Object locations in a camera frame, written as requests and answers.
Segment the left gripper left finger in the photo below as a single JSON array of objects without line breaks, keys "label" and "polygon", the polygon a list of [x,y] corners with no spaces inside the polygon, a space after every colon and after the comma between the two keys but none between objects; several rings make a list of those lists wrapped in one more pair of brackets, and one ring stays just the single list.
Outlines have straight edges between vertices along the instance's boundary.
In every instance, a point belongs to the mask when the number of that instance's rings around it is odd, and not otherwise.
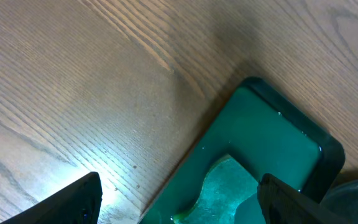
[{"label": "left gripper left finger", "polygon": [[90,172],[1,224],[97,224],[102,194],[99,174]]}]

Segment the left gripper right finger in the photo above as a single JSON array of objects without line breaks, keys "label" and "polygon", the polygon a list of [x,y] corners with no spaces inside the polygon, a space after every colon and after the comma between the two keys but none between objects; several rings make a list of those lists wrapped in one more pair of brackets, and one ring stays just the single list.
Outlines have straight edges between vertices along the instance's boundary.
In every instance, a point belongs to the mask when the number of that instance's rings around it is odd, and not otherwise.
[{"label": "left gripper right finger", "polygon": [[266,223],[349,223],[269,173],[259,182],[257,199]]}]

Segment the green wavy sponge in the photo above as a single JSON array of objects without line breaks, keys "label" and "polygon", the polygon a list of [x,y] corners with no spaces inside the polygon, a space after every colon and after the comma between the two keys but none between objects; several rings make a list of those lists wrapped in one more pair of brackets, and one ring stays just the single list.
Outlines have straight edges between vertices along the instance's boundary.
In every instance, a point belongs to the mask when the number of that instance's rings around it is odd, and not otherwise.
[{"label": "green wavy sponge", "polygon": [[257,191],[258,182],[226,154],[206,173],[196,202],[172,216],[174,223],[234,223],[238,206]]}]

